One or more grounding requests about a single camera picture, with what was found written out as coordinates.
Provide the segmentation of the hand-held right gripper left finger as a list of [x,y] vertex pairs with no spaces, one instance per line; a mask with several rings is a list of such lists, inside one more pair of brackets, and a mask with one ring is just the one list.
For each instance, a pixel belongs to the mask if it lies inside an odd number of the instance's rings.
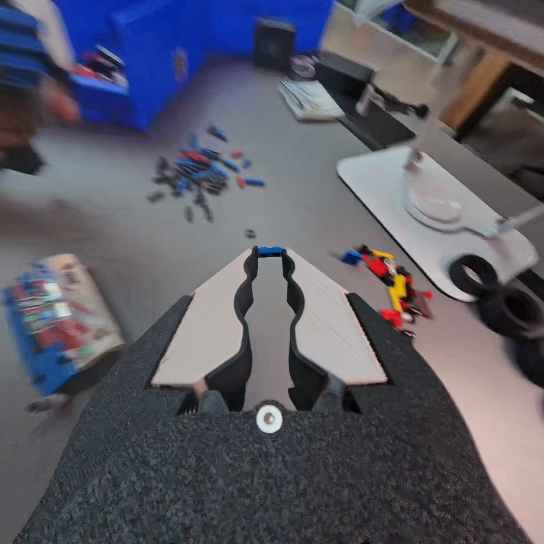
[[154,388],[221,394],[229,411],[241,411],[252,372],[246,313],[254,302],[258,250],[245,250],[190,296],[177,329],[152,376]]

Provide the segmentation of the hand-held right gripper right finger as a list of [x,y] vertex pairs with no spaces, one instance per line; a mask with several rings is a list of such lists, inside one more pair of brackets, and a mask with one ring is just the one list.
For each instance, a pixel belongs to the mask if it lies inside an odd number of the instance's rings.
[[289,328],[289,398],[311,411],[332,391],[351,409],[348,388],[388,383],[388,376],[349,300],[349,292],[292,249],[282,250]]

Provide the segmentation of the grey desk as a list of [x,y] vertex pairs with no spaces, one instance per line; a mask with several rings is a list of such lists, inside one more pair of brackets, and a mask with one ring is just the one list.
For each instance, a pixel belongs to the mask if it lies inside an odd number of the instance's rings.
[[[543,543],[543,393],[465,303],[436,287],[415,344],[378,313],[385,287],[332,258],[391,251],[429,279],[337,175],[368,154],[340,124],[296,122],[279,77],[219,61],[151,139],[48,128],[43,178],[4,173],[1,286],[31,261],[75,254],[130,338],[84,407],[31,416],[30,386],[1,374],[1,543]],[[195,132],[242,151],[250,178],[210,197],[214,222],[152,182]],[[244,235],[256,233],[255,239]],[[245,319],[241,411],[183,415],[189,390],[151,378],[191,294],[245,250],[292,249],[349,292],[388,383],[291,410],[282,258],[259,258]]]

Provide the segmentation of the pile of red yellow bricks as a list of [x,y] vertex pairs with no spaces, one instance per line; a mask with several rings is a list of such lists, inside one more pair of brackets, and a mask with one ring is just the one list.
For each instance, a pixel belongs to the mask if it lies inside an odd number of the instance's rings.
[[385,285],[390,300],[390,309],[381,309],[380,315],[398,332],[413,341],[416,334],[407,328],[417,323],[418,318],[432,320],[434,314],[431,301],[433,292],[416,288],[412,274],[397,264],[392,254],[369,248],[357,247],[365,267]]

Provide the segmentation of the black toy tire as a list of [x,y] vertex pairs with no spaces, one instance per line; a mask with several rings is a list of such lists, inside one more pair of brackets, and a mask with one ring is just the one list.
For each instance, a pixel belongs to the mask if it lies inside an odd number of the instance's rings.
[[495,289],[477,303],[480,320],[493,332],[511,339],[523,339],[543,326],[543,310],[536,298],[513,287]]
[[500,288],[500,281],[493,265],[474,255],[460,255],[448,268],[452,283],[477,300]]
[[543,389],[543,340],[514,341],[513,353],[521,372]]

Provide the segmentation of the printed cardboard box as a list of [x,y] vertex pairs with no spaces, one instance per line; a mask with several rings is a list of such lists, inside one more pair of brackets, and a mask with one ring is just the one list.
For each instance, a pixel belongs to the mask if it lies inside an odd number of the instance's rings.
[[39,395],[30,412],[66,404],[97,384],[126,347],[89,270],[73,254],[34,261],[2,290],[1,301]]

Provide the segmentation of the white monitor stand base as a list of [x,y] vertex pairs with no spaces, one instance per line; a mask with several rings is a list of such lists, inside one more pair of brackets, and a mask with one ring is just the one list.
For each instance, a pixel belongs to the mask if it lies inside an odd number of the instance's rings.
[[537,265],[539,254],[521,233],[520,221],[507,220],[516,228],[503,231],[500,214],[437,153],[424,153],[415,171],[406,170],[410,151],[398,146],[345,158],[337,173],[439,291],[454,300],[474,300],[454,286],[448,272],[464,254],[491,263],[504,282]]

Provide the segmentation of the pile of blue black bricks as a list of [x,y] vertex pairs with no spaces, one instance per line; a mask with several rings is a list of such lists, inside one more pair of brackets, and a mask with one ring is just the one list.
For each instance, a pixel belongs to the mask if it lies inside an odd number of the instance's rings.
[[176,199],[184,199],[184,214],[193,223],[199,209],[209,223],[214,222],[210,197],[222,197],[230,188],[231,180],[241,190],[265,188],[266,182],[248,177],[252,161],[242,151],[222,152],[201,143],[195,132],[187,134],[187,142],[172,161],[159,156],[154,166],[152,182],[160,187],[146,197],[149,203],[166,198],[167,191]]

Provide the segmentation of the dark flat object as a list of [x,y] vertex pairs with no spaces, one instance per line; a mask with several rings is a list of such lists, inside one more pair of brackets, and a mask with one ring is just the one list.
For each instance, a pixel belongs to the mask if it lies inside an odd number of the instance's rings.
[[323,85],[343,112],[340,123],[371,151],[415,138],[413,131],[373,101],[364,115],[357,112],[357,103],[376,75],[371,67],[322,51],[316,57],[314,69],[314,79]]

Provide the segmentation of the instruction booklet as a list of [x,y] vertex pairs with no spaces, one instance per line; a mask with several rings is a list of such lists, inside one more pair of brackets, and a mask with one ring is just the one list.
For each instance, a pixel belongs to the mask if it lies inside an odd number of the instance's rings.
[[345,115],[330,93],[316,80],[281,80],[278,91],[287,109],[300,122],[336,122]]

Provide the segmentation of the large blue box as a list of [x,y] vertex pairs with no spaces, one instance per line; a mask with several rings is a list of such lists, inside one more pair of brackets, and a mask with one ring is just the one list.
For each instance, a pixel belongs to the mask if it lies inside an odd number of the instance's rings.
[[99,46],[125,65],[128,87],[72,76],[82,117],[145,131],[207,53],[248,56],[260,18],[295,27],[296,52],[319,46],[333,1],[54,1],[78,60]]

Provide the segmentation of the wooden furniture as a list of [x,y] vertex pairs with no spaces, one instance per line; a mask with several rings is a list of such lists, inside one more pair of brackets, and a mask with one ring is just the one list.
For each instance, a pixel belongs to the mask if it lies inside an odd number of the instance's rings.
[[460,141],[513,82],[543,78],[543,1],[435,1],[485,50],[442,121]]

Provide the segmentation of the black box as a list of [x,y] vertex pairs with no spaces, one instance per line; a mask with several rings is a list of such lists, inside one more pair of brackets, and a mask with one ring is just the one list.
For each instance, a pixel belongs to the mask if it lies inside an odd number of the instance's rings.
[[256,19],[254,65],[288,74],[295,41],[296,25],[292,22],[265,17]]

